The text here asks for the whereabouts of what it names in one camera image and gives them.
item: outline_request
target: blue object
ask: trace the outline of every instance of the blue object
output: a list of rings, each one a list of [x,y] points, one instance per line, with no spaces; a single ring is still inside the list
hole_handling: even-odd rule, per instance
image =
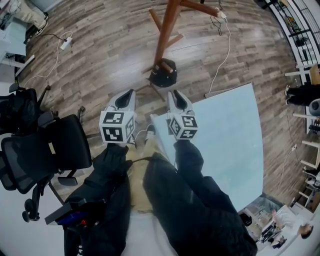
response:
[[[263,191],[263,141],[251,83],[192,104],[198,132],[191,142],[204,159],[202,174],[211,176],[242,210]],[[162,148],[175,164],[176,139],[169,135],[167,114],[152,121]]]
[[[76,222],[81,221],[83,218],[87,217],[88,215],[89,215],[88,212],[76,211],[76,212],[70,213],[68,216],[64,217],[63,219],[60,219],[56,223],[58,225],[72,225]]]

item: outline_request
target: wooden coat rack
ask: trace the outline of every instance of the wooden coat rack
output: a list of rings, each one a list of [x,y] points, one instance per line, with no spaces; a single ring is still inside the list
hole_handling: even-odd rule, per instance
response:
[[[170,66],[168,66],[164,61],[162,61],[165,49],[172,46],[174,43],[182,39],[184,36],[182,34],[177,35],[173,39],[169,40],[171,32],[175,26],[175,23],[177,21],[177,18],[181,12],[182,7],[187,7],[193,10],[200,11],[205,14],[209,14],[214,17],[221,18],[221,11],[218,8],[212,8],[205,4],[192,2],[189,0],[168,0],[167,7],[165,9],[165,14],[163,18],[163,22],[161,23],[159,17],[156,14],[156,11],[154,9],[149,9],[149,12],[151,14],[151,17],[157,26],[158,30],[160,31],[160,36],[158,40],[158,44],[156,47],[155,57],[153,61],[153,65],[150,67],[144,69],[142,73],[146,73],[148,71],[151,71],[153,68],[158,66],[162,66],[164,69],[166,69],[169,73],[172,72],[172,69]],[[158,92],[157,88],[149,82],[149,84],[139,88],[136,91],[140,91],[146,87],[151,87],[158,95],[159,97],[165,101],[164,97]]]

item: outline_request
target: khaki pants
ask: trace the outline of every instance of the khaki pants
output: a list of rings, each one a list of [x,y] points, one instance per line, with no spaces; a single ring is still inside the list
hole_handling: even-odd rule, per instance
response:
[[[13,0],[12,9],[14,6],[18,6],[16,10],[14,10],[14,16],[23,22],[34,24],[39,30],[42,29],[46,25],[44,13],[26,1],[27,0]]]
[[[154,153],[160,153],[164,155],[154,138],[150,138],[146,141],[143,149],[142,156],[137,152],[137,149],[132,144],[127,144],[129,151],[126,153],[126,160],[138,160],[141,158],[151,157]],[[146,195],[145,189],[143,188],[143,179],[147,170],[149,161],[141,160],[134,162],[128,170],[128,177],[130,182],[130,193],[131,193],[131,206],[132,210],[139,211],[142,213],[152,212],[153,208],[149,199]]]

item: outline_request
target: white box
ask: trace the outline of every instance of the white box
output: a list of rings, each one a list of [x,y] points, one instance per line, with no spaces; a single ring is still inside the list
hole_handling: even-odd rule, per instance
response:
[[[177,140],[191,140],[196,135],[198,125],[194,115],[170,113],[169,127]]]
[[[127,143],[135,130],[135,112],[101,111],[99,128],[104,143]]]

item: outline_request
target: white table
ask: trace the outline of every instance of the white table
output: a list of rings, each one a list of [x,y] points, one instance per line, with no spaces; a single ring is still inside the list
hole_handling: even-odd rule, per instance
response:
[[[212,176],[240,211],[263,191],[263,141],[252,84],[192,106],[199,130],[191,142],[204,159],[202,174]],[[167,158],[174,164],[176,139],[169,135],[167,115],[151,119]]]
[[[0,63],[19,68],[15,76],[35,58],[32,55],[25,63],[5,59],[7,53],[19,54],[26,56],[26,39],[27,23],[14,18],[5,30],[0,29]]]

